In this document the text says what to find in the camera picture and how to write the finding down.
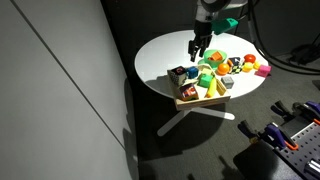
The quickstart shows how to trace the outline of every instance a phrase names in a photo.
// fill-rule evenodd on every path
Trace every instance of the round white table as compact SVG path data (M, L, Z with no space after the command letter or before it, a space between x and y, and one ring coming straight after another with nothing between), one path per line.
M146 43L135 58L135 69L142 82L155 92L173 98L172 91L168 85L167 70L178 66L190 67L198 64L202 58L196 57L195 62L191 62L188 54L189 41L193 40L194 37L195 34L192 30L178 31L162 35ZM243 58L246 54L253 54L260 64L268 65L268 62L257 52L252 43L227 33L218 36L213 34L208 49L222 50L227 53L227 58ZM231 76L234 81L232 89L228 89L231 98L250 93L263 83L265 78L254 75L254 72L255 70L251 70L248 73L240 72L239 74L225 75ZM229 120L235 118L230 113L201 107L183 110L160 128L158 135L163 136L191 111Z

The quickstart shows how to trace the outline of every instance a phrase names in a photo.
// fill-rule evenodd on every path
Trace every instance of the purple toy block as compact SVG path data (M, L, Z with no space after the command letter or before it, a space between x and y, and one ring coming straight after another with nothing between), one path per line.
M271 66L260 65L258 71L256 71L255 75L267 77L269 72L271 71Z

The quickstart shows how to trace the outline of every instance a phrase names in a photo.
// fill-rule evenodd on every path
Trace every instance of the green toy block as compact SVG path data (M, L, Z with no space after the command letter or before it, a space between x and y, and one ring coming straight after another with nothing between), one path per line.
M226 18L223 20L215 20L211 22L211 29L215 35L219 35L238 25L238 21L233 18Z
M212 79L213 76L208 74L202 74L198 85L204 88L209 88Z

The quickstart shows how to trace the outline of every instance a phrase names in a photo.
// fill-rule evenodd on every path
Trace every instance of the black cable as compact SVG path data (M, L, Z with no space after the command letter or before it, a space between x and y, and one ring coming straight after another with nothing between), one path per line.
M258 5L259 2L260 2L260 0L256 0L256 2L255 2L254 5L253 5L253 8L254 8L256 5ZM248 16L249 13L250 13L250 10L249 10L249 8L248 8L247 12L245 12L245 13L243 14L243 9L244 9L244 7L245 7L245 6L243 6L242 9L241 9L240 17L237 19L237 21L241 21L241 20L244 19L246 16Z
M289 71L289 72L293 72L293 73L298 73L298 74L303 74L303 75L320 75L320 70L319 69L313 69L313 68L306 68L306 67L301 67L301 66L297 66L297 65L293 65L293 64L289 64L289 63L286 63L286 62L283 62L282 60L274 57L273 55L271 55L265 48L264 44L262 43L262 40L261 40L261 37L260 37L260 32L259 32L259 29L258 29L258 25L257 25L257 21L256 21L256 17L255 17L255 11L254 11L254 8L253 8L253 2L252 0L249 0L248 1L248 21L250 23L250 21L253 22L253 26L254 26L254 29L255 29L255 34L257 36L257 39L260 43L260 46L262 48L262 50L264 51L265 54L267 54L269 56L269 58L267 58L263 53L260 52L259 48L257 47L257 44L256 44L256 41L253 40L253 44L255 45L255 47L257 48L259 54L261 56L263 56L265 59L269 59L269 62L270 64L282 69L282 70L286 70L286 71ZM287 69L285 67L282 67L278 64L275 64L274 62L270 61L270 58L275 60L276 62L282 64L282 65L285 65L285 66L289 66L291 68L299 68L300 71L296 71L296 70L291 70L291 69ZM311 73L311 72L301 72L301 69L305 70L305 71L313 71L315 73Z

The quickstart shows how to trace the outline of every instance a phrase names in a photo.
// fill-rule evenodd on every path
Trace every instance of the orange toy block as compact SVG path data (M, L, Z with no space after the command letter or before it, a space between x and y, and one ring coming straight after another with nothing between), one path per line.
M213 61L221 61L223 58L222 58L222 55L219 53L219 51L216 51L211 55L209 59Z

